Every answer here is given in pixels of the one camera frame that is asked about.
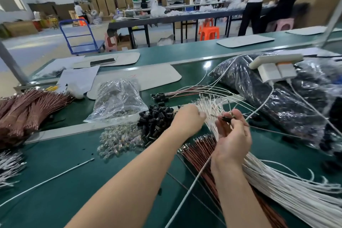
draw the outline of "green conveyor table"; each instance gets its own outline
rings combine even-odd
[[[217,45],[216,40],[184,43],[163,47],[142,48],[136,51],[141,53],[138,62],[132,66],[144,66],[156,63],[171,63],[182,75],[181,80],[161,87],[140,92],[143,101],[149,105],[152,103],[151,93],[175,91],[181,87],[194,85],[203,78],[206,71],[210,72],[216,65],[224,61],[228,53],[245,53],[260,49],[268,49],[275,46],[290,48],[290,44],[298,44],[299,47],[307,47],[317,36],[297,36],[284,32],[268,33],[267,36],[276,37],[271,43],[257,44],[238,49],[228,49]],[[333,33],[333,38],[342,37],[342,33]],[[189,60],[184,63],[172,63]],[[211,62],[208,69],[204,65]],[[102,71],[111,70],[113,67],[104,67]],[[212,82],[210,77],[205,77],[203,83]],[[169,106],[183,105],[195,100],[197,96],[187,96],[170,99]],[[120,157],[114,157],[108,162],[101,159],[96,152],[99,146],[100,134],[104,129],[86,130],[79,128],[82,121],[92,112],[94,101],[87,98],[75,101],[58,113],[54,114],[52,122],[46,122],[42,131],[50,130],[58,133],[57,138],[41,140],[26,144],[23,147],[27,167],[21,174],[15,177],[20,180],[15,187],[0,190],[0,204],[13,196],[25,191],[32,186],[41,183],[57,174],[60,174],[77,164],[83,163],[92,157],[94,161],[81,166],[67,174],[62,175],[28,193],[12,200],[0,209],[0,223],[2,227],[11,228],[60,228],[73,217],[83,204],[111,177],[129,163],[137,154],[126,152]],[[246,108],[237,106],[242,112],[249,112]],[[65,129],[75,129],[75,134],[64,135]],[[279,131],[270,123],[269,129]],[[281,140],[281,135],[266,131],[252,129],[253,145],[251,152],[259,159],[276,161],[291,168],[303,178],[310,178],[310,168],[319,180],[321,175],[326,176],[330,182],[342,183],[342,174],[329,176],[322,172],[320,163],[330,159],[329,156],[299,144],[289,145]],[[199,134],[207,133],[205,127]],[[190,187],[194,176],[175,157],[168,172],[178,179],[184,186]],[[144,227],[164,227],[173,215],[182,198],[186,194],[184,189],[171,176],[166,175],[161,184],[161,193],[155,199],[152,211]],[[222,220],[220,212],[214,206],[203,188],[196,184],[192,192],[202,200]],[[278,213],[286,220],[289,227],[307,228],[304,222],[293,216],[271,199],[264,197]],[[171,227],[224,227],[218,219],[210,213],[193,196],[189,196],[175,218]]]

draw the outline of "smartphone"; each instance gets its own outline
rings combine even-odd
[[[114,58],[110,59],[105,59],[105,60],[96,60],[96,61],[91,61],[90,66],[96,66],[96,65],[103,65],[103,64],[109,64],[115,62]]]

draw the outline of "floor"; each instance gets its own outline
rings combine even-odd
[[[220,33],[224,33],[226,23],[217,20],[217,26],[220,28]],[[232,22],[230,35],[237,36],[237,32],[240,26],[239,21]],[[91,30],[93,32],[95,40],[103,40],[104,33],[108,28],[108,23],[101,25],[92,25]],[[63,27],[67,36],[80,35],[89,33],[87,27],[72,27],[67,25]],[[172,24],[159,24],[158,27],[148,27],[149,38],[151,46],[157,45],[160,38],[167,38],[173,35]],[[127,28],[121,29],[122,35],[128,34]],[[251,28],[247,30],[247,34],[252,34]],[[181,32],[180,29],[175,31],[176,41],[180,43]],[[144,31],[134,32],[135,43],[139,48],[147,47],[146,37]],[[185,29],[183,29],[184,42],[195,41],[195,26],[188,27],[188,39],[185,40]],[[90,36],[82,36],[69,39],[71,45],[78,45],[80,43],[90,42]],[[61,30],[45,29],[44,31],[29,36],[15,37],[7,40],[3,40],[3,44],[21,67],[23,72],[27,75],[32,74],[35,70],[40,68],[51,59],[70,57],[70,51],[67,47],[66,41],[62,35]],[[0,86],[0,97],[11,96],[14,94],[14,86],[18,85],[18,81],[15,79],[11,71],[7,68],[5,63],[0,60],[0,78],[6,79]]]

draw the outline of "hand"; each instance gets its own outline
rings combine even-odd
[[[201,129],[206,118],[206,114],[199,112],[194,104],[187,104],[178,110],[170,128],[187,139]]]
[[[235,119],[230,113],[223,113],[224,116],[232,119],[231,125],[220,118],[215,122],[219,132],[219,140],[211,161],[211,171],[213,173],[217,172],[221,167],[225,168],[227,165],[241,168],[244,158],[251,148],[252,137],[249,124],[239,110],[233,109],[232,113]]]

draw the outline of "blue hand cart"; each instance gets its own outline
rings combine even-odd
[[[85,24],[87,25],[88,29],[89,29],[89,34],[80,34],[80,35],[71,35],[71,36],[66,36],[65,32],[63,31],[63,24],[70,24],[76,21],[83,21],[85,22]],[[66,43],[68,45],[68,48],[71,52],[72,55],[76,55],[78,56],[79,54],[82,53],[93,53],[93,52],[98,52],[100,53],[101,47],[104,47],[104,40],[95,40],[93,33],[90,29],[89,24],[87,23],[86,20],[84,19],[67,19],[67,20],[62,20],[59,22],[59,28],[62,31],[62,34],[66,40]],[[68,41],[68,38],[73,38],[73,37],[80,37],[80,36],[87,36],[87,35],[91,35],[92,39],[93,39],[93,43],[82,43],[79,45],[74,45],[74,46],[70,46],[70,43]]]

